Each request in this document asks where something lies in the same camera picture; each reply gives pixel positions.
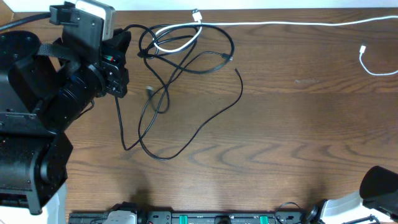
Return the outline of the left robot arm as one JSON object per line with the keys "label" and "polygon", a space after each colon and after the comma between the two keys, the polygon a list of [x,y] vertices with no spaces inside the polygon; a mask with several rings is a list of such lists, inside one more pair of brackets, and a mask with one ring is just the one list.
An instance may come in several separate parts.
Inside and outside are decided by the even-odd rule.
{"label": "left robot arm", "polygon": [[64,32],[43,44],[32,32],[1,34],[1,222],[64,223],[66,129],[96,98],[123,97],[131,33]]}

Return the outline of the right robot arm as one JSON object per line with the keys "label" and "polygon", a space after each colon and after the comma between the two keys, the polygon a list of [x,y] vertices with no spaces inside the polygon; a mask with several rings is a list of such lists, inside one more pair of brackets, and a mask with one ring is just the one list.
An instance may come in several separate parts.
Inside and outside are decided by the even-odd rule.
{"label": "right robot arm", "polygon": [[305,223],[397,223],[397,173],[381,166],[370,168],[359,190],[322,200]]}

